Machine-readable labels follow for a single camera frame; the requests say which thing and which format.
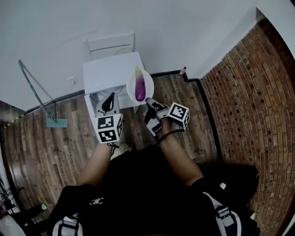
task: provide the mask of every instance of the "mop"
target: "mop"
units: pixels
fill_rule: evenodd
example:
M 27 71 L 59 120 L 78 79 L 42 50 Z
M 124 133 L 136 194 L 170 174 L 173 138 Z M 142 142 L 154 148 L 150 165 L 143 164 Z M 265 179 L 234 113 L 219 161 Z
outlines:
M 26 72 L 34 79 L 32 74 L 29 72 L 29 70 L 25 67 L 23 62 L 21 60 L 18 60 L 18 64 L 20 66 L 20 69 L 22 70 L 31 90 L 33 91 L 35 97 L 39 101 L 40 105 L 43 107 L 45 112 L 47 113 L 47 118 L 46 118 L 46 126 L 49 128 L 66 128 L 68 127 L 68 120 L 67 119 L 57 119 L 54 117 L 53 111 L 48 111 L 48 109 L 44 106 L 43 102 L 41 101 L 40 97 L 36 93 L 36 90 L 34 89 L 32 83 L 30 82 Z

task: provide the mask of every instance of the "wooden floor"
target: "wooden floor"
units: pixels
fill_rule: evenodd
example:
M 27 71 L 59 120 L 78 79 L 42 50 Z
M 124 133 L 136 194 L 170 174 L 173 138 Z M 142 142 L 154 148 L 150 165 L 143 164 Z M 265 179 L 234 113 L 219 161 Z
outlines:
M 216 160 L 216 148 L 211 126 L 199 90 L 195 83 L 185 83 L 178 76 L 154 78 L 158 102 L 172 102 L 189 107 L 190 121 L 187 130 L 177 134 L 182 146 L 196 162 Z M 24 187 L 19 196 L 24 208 L 46 203 L 49 211 L 55 206 L 62 188 L 76 183 L 77 174 L 86 164 L 97 140 L 83 95 L 58 102 L 58 118 L 67 118 L 67 128 L 47 128 L 42 109 L 15 122 L 2 132 L 4 158 L 14 184 Z M 143 122 L 146 106 L 137 114 L 123 109 L 124 136 L 130 146 L 138 150 L 154 143 Z M 22 114 L 16 108 L 0 103 L 0 120 L 13 120 Z

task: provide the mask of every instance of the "small bottle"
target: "small bottle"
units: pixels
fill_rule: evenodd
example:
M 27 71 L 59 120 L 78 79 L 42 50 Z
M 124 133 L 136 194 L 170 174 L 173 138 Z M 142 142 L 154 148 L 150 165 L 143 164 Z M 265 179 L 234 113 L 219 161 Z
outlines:
M 184 73 L 185 73 L 185 69 L 186 69 L 186 67 L 183 67 L 181 70 L 180 70 L 180 72 L 179 72 L 179 76 L 182 76 Z

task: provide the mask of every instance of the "black baseboard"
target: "black baseboard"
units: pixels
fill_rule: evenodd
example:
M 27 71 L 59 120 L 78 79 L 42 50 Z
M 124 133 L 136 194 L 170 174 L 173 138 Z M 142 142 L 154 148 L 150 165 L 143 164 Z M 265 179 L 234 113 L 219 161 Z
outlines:
M 170 76 L 170 75 L 175 75 L 178 74 L 180 72 L 180 70 L 177 71 L 167 71 L 167 72 L 160 72 L 160 73 L 154 73 L 154 74 L 150 74 L 152 78 L 155 77 L 160 77 L 160 76 Z
M 186 73 L 183 74 L 183 79 L 185 82 L 192 82 L 195 80 L 195 79 L 189 80 L 188 75 Z
M 224 164 L 224 159 L 223 159 L 222 152 L 221 152 L 221 147 L 220 147 L 220 142 L 219 142 L 219 138 L 218 138 L 218 133 L 217 133 L 217 130 L 216 130 L 216 125 L 215 125 L 215 122 L 214 122 L 214 119 L 213 119 L 212 111 L 211 111 L 209 102 L 207 100 L 207 97 L 206 97 L 204 88 L 203 88 L 203 86 L 201 84 L 201 80 L 200 79 L 192 79 L 192 80 L 189 80 L 188 82 L 192 82 L 192 81 L 195 81 L 196 84 L 197 84 L 197 86 L 198 86 L 200 95 L 201 95 L 201 97 L 203 99 L 203 102 L 204 102 L 204 105 L 205 105 L 205 109 L 206 109 L 207 114 L 208 114 L 209 122 L 210 122 L 212 133 L 213 133 L 213 138 L 214 138 L 215 146 L 216 146 L 217 162 L 219 164 L 223 165 Z
M 48 104 L 46 104 L 46 106 L 48 106 L 48 105 L 50 105 L 50 104 L 53 104 L 53 103 L 56 103 L 56 102 L 58 102 L 58 101 L 62 101 L 62 100 L 65 100 L 65 99 L 68 99 L 68 98 L 71 98 L 71 97 L 75 97 L 75 96 L 80 95 L 80 94 L 85 94 L 85 90 L 84 90 L 84 89 L 83 89 L 83 90 L 79 90 L 79 91 L 76 91 L 76 92 L 74 92 L 74 93 L 67 94 L 67 95 L 65 95 L 65 96 L 61 96 L 61 97 L 55 98 L 55 99 L 53 99 L 51 102 L 49 102 Z M 40 107 L 40 105 L 35 106 L 35 107 L 33 107 L 33 108 L 27 110 L 26 113 L 30 113 L 30 112 L 32 112 L 32 111 L 38 109 L 39 107 Z

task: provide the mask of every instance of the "backpack strap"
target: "backpack strap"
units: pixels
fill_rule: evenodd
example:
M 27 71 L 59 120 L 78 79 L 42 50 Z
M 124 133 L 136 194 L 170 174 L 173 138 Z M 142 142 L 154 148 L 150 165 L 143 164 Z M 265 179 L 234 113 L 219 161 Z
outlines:
M 76 216 L 65 216 L 55 224 L 52 235 L 83 236 L 83 230 Z
M 221 236 L 227 236 L 226 234 L 226 227 L 229 227 L 230 225 L 236 223 L 236 236 L 241 236 L 242 234 L 242 225 L 239 216 L 233 212 L 230 211 L 228 207 L 224 207 L 219 201 L 214 199 L 210 194 L 203 192 L 206 196 L 209 197 L 211 200 L 214 209 L 216 211 L 216 222 L 219 227 L 219 231 Z

